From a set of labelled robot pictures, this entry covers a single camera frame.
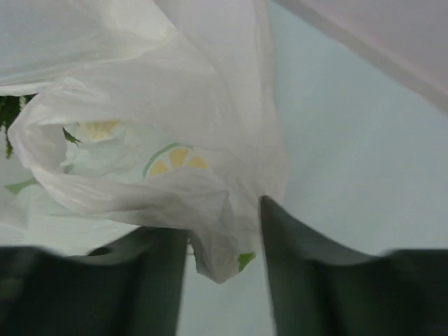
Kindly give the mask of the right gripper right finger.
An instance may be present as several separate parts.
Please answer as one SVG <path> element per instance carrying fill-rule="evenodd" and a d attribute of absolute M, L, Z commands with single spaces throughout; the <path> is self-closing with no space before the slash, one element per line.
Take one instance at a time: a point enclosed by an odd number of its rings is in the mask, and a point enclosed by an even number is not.
<path fill-rule="evenodd" d="M 259 201 L 278 335 L 446 335 L 447 251 L 353 250 Z"/>

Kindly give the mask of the white plastic bag lemon print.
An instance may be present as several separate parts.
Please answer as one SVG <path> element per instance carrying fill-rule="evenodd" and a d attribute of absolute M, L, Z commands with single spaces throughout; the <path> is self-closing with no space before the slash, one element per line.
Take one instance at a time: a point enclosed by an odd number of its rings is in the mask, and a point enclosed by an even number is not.
<path fill-rule="evenodd" d="M 137 226 L 186 230 L 216 283 L 259 250 L 286 150 L 264 1 L 2 1 L 1 243 L 81 252 Z"/>

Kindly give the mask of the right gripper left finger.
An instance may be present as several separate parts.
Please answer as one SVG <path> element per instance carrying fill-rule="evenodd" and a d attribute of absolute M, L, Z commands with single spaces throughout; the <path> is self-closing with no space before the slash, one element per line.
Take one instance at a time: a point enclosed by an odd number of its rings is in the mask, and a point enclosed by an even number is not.
<path fill-rule="evenodd" d="M 174 335 L 182 230 L 140 227 L 87 255 L 1 249 L 2 335 Z"/>

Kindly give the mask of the fake pineapple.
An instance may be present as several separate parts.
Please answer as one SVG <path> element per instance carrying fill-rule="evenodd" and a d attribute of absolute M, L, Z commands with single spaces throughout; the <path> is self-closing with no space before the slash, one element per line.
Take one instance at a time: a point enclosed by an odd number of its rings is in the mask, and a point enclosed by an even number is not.
<path fill-rule="evenodd" d="M 5 138 L 5 158 L 9 160 L 13 154 L 13 146 L 8 131 L 19 116 L 23 108 L 36 96 L 28 94 L 22 96 L 1 96 L 1 130 Z"/>

